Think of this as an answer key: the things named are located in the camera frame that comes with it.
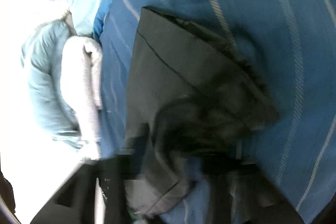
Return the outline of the black garment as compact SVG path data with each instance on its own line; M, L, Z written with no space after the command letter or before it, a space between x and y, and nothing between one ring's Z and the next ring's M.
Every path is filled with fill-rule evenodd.
M127 201L146 217L170 211L203 174L226 173L236 143L278 119L265 85L216 33L152 7L141 10L126 87L125 144L139 171Z

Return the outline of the white pink folded cloth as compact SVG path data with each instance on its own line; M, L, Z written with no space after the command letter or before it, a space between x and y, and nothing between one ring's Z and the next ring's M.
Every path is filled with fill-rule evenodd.
M102 49L94 39L72 36L66 41L60 76L62 98L75 112L81 138L94 143L100 140L101 66Z

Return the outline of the blue striped bed sheet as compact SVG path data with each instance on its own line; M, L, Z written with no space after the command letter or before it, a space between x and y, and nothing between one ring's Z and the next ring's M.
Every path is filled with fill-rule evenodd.
M272 92L280 121L243 143L305 223L335 195L335 0L104 0L101 154L123 146L126 82L141 9L228 36Z

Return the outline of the light blue quilt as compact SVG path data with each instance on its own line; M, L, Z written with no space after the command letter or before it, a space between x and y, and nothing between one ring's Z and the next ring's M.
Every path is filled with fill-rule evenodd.
M22 45L21 65L38 125L51 133L55 141L80 149L83 144L78 123L60 91L62 51L72 35L92 36L102 0L65 1L72 24L62 16L39 26L31 40Z

